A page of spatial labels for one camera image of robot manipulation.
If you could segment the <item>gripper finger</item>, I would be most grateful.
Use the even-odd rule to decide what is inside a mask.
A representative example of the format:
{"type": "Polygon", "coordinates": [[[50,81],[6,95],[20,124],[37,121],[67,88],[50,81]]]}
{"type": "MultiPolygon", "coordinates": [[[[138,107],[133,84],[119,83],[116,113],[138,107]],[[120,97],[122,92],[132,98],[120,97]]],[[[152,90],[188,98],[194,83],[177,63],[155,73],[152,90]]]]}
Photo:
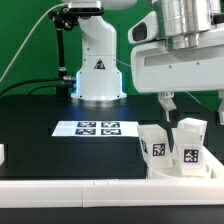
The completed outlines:
{"type": "Polygon", "coordinates": [[[221,125],[224,125],[224,89],[218,90],[218,97],[221,100],[221,104],[218,109],[219,122],[221,125]]]}
{"type": "Polygon", "coordinates": [[[175,118],[175,114],[177,112],[177,107],[173,101],[173,98],[173,92],[160,92],[158,94],[158,101],[165,111],[166,120],[168,122],[171,122],[175,118]]]}

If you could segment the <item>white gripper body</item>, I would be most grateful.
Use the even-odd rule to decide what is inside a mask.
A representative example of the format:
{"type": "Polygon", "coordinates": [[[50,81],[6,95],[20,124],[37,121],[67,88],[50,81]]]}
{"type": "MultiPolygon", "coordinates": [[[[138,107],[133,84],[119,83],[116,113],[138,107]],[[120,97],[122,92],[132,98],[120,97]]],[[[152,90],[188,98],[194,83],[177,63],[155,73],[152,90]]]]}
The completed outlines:
{"type": "Polygon", "coordinates": [[[139,93],[224,89],[224,29],[203,32],[199,45],[167,51],[164,41],[138,45],[131,53],[139,93]]]}

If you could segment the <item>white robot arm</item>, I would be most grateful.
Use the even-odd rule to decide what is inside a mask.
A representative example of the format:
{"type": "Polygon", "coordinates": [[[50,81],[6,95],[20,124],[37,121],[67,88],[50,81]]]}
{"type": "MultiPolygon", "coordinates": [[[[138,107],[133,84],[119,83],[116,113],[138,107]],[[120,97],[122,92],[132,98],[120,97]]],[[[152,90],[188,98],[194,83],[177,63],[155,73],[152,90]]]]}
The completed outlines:
{"type": "Polygon", "coordinates": [[[128,31],[134,87],[176,110],[176,92],[214,91],[224,125],[224,13],[220,0],[149,0],[153,10],[128,31]]]}

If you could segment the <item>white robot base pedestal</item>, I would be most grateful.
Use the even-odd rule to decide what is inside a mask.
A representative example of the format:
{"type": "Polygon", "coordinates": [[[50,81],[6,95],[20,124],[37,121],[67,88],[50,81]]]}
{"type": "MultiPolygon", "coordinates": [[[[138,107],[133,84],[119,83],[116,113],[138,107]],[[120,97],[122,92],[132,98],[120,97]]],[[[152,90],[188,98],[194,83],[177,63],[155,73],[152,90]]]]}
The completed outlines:
{"type": "Polygon", "coordinates": [[[82,32],[82,66],[71,94],[77,103],[110,106],[126,99],[117,68],[117,33],[101,16],[78,19],[82,32]]]}

